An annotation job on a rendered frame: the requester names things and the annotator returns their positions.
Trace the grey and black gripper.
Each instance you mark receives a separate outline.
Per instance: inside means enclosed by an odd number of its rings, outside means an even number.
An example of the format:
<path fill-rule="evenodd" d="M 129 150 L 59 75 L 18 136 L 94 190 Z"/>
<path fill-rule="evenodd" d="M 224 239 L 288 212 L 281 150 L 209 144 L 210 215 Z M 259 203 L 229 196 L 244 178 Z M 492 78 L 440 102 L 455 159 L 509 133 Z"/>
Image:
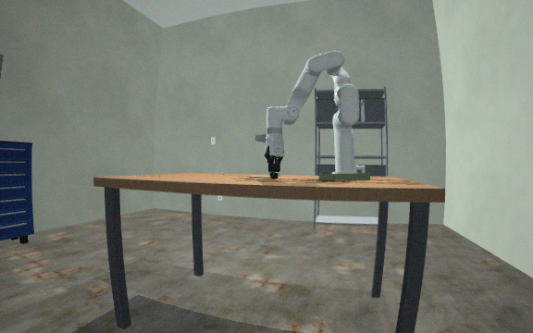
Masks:
<path fill-rule="evenodd" d="M 278 157 L 277 157 L 278 156 Z M 268 162 L 268 172 L 280 172 L 280 163 L 284 156 L 284 141 L 282 134 L 266 135 L 265 158 Z M 272 159 L 271 159 L 272 158 Z M 275 163 L 274 163 L 275 158 Z"/>

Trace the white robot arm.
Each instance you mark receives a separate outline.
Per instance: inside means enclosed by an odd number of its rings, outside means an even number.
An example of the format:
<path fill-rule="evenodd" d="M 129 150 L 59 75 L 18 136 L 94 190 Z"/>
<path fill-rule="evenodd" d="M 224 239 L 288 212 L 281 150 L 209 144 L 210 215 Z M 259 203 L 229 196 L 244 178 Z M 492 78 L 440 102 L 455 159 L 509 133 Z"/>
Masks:
<path fill-rule="evenodd" d="M 351 127 L 359 118 L 359 93 L 351 84 L 349 74 L 341 67 L 344 60 L 343 53 L 339 51 L 311 57 L 292 91 L 287 106 L 271 106 L 266 110 L 266 134 L 255 135 L 255 140 L 266 142 L 267 134 L 282 134 L 282 120 L 285 120 L 284 124 L 289 125 L 298 118 L 320 72 L 325 70 L 334 80 L 334 101 L 340 108 L 332 120 L 335 138 L 335 172 L 332 174 L 358 174 L 356 170 L 364 170 L 364 166 L 354 164 Z"/>

